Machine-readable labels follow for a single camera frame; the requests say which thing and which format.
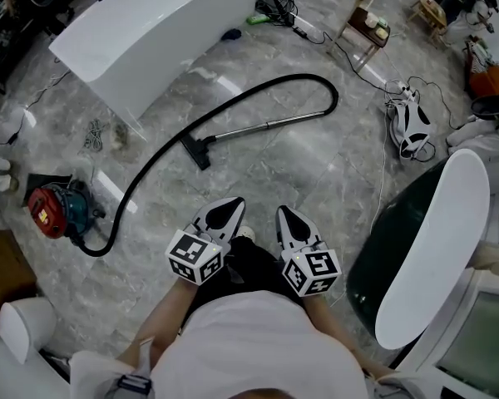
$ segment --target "tangled cable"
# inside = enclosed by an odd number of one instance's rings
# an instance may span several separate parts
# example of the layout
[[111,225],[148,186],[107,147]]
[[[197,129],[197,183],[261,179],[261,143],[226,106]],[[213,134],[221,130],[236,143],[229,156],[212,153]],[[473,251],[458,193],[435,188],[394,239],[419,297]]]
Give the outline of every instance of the tangled cable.
[[101,133],[106,128],[107,124],[102,124],[100,120],[95,118],[89,122],[88,132],[85,136],[85,141],[83,142],[83,147],[88,150],[94,150],[95,152],[100,152],[103,149],[103,143],[101,142]]

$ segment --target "white t-shirt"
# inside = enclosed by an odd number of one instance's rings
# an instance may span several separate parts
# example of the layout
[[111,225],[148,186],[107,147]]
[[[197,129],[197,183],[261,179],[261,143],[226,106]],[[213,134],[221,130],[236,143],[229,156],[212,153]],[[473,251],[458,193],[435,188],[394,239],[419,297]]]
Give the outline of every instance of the white t-shirt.
[[[77,353],[71,367],[72,399],[90,399],[108,377],[128,372],[125,364],[90,352]],[[227,399],[257,388],[299,399],[368,398],[349,350],[318,332],[300,306],[266,291],[219,298],[196,310],[151,380],[158,399]]]

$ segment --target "white bathtub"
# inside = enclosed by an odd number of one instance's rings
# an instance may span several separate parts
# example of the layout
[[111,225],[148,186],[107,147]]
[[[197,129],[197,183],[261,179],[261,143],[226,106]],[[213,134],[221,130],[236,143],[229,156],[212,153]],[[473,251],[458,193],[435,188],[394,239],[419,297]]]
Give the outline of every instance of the white bathtub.
[[117,114],[136,119],[255,0],[103,0],[50,50]]

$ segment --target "blue object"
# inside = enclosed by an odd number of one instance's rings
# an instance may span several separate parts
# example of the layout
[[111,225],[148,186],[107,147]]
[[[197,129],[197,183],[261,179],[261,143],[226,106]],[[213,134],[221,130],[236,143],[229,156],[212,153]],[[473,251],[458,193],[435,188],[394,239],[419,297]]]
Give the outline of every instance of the blue object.
[[241,37],[242,37],[242,32],[240,32],[240,30],[237,30],[236,28],[233,28],[232,30],[229,30],[226,34],[224,34],[221,40],[222,41],[238,40]]

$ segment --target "toilet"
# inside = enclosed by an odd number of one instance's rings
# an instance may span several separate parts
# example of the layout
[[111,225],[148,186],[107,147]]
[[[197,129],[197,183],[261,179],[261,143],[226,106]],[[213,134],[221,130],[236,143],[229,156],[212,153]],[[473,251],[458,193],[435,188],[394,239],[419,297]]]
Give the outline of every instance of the toilet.
[[4,303],[0,309],[0,338],[23,364],[52,338],[57,318],[44,297]]

